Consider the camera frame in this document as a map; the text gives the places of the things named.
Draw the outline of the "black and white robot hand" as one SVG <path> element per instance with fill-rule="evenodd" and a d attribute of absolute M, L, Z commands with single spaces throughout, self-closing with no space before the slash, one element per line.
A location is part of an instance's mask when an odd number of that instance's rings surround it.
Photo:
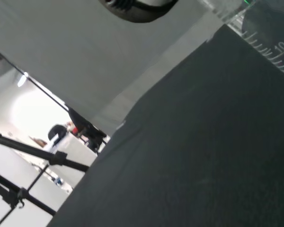
<path fill-rule="evenodd" d="M 116 17 L 132 23 L 150 23 L 166 15 L 176 0 L 100 0 Z"/>

